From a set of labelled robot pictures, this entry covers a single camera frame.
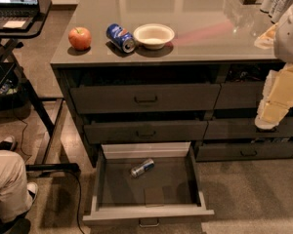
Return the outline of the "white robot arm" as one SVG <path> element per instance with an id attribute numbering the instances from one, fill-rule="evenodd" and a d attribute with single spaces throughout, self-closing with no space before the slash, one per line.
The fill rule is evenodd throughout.
<path id="1" fill-rule="evenodd" d="M 273 50 L 285 65 L 266 78 L 255 118 L 255 126 L 262 130 L 276 127 L 293 107 L 293 4 L 274 27 Z"/>

